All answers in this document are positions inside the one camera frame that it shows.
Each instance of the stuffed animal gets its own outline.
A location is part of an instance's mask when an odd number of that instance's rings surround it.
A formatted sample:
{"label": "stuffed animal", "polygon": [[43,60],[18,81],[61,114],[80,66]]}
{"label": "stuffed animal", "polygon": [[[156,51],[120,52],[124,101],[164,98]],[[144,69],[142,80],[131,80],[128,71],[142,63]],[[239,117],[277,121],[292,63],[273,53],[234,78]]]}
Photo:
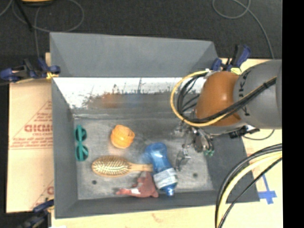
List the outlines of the stuffed animal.
{"label": "stuffed animal", "polygon": [[148,171],[143,171],[141,173],[140,177],[137,179],[137,184],[134,184],[133,188],[120,188],[116,194],[130,195],[138,198],[147,198],[150,196],[157,198],[159,196],[153,178]]}

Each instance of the wooden hairbrush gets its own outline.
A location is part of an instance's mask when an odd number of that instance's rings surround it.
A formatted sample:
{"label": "wooden hairbrush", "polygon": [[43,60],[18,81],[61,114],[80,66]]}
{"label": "wooden hairbrush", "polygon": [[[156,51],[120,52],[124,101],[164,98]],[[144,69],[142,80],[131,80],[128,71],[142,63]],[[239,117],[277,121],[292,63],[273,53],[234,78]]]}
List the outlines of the wooden hairbrush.
{"label": "wooden hairbrush", "polygon": [[132,171],[153,170],[152,164],[134,164],[125,158],[117,155],[105,155],[92,163],[92,170],[95,174],[103,177],[120,177]]}

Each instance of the blue bottle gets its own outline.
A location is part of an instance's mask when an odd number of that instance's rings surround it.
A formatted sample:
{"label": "blue bottle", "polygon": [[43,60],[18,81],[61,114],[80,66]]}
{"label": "blue bottle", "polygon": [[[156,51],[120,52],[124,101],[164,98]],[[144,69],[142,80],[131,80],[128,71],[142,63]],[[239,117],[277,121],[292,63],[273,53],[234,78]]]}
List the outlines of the blue bottle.
{"label": "blue bottle", "polygon": [[168,197],[173,196],[178,177],[168,160],[167,146],[161,142],[150,144],[145,149],[145,155],[153,164],[153,179],[156,187],[166,192]]}

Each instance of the clamp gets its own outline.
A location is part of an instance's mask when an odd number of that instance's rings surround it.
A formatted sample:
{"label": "clamp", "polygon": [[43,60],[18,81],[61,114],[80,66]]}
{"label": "clamp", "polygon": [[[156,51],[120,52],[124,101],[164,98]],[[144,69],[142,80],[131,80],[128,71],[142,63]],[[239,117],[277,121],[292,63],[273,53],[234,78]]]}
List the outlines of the clamp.
{"label": "clamp", "polygon": [[44,221],[48,221],[50,212],[48,209],[54,206],[54,200],[48,200],[33,209],[35,213],[34,216],[30,217],[22,224],[18,225],[16,228],[37,228],[39,227]]}
{"label": "clamp", "polygon": [[28,59],[24,59],[22,65],[0,71],[0,78],[9,83],[15,83],[25,79],[47,78],[50,75],[57,76],[60,72],[59,66],[48,66],[45,60],[39,57],[38,66],[33,66]]}
{"label": "clamp", "polygon": [[226,64],[222,63],[222,60],[216,58],[211,66],[212,71],[231,71],[233,68],[240,68],[243,62],[245,62],[251,54],[251,50],[246,45],[236,45],[234,55],[232,59],[227,61]]}

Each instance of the cardboard sheet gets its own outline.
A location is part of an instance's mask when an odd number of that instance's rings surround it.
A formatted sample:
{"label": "cardboard sheet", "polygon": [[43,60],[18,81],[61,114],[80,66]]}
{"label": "cardboard sheet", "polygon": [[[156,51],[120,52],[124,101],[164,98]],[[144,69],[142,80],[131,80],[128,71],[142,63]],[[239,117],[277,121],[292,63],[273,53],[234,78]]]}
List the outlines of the cardboard sheet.
{"label": "cardboard sheet", "polygon": [[54,195],[51,83],[9,88],[7,213],[31,211]]}

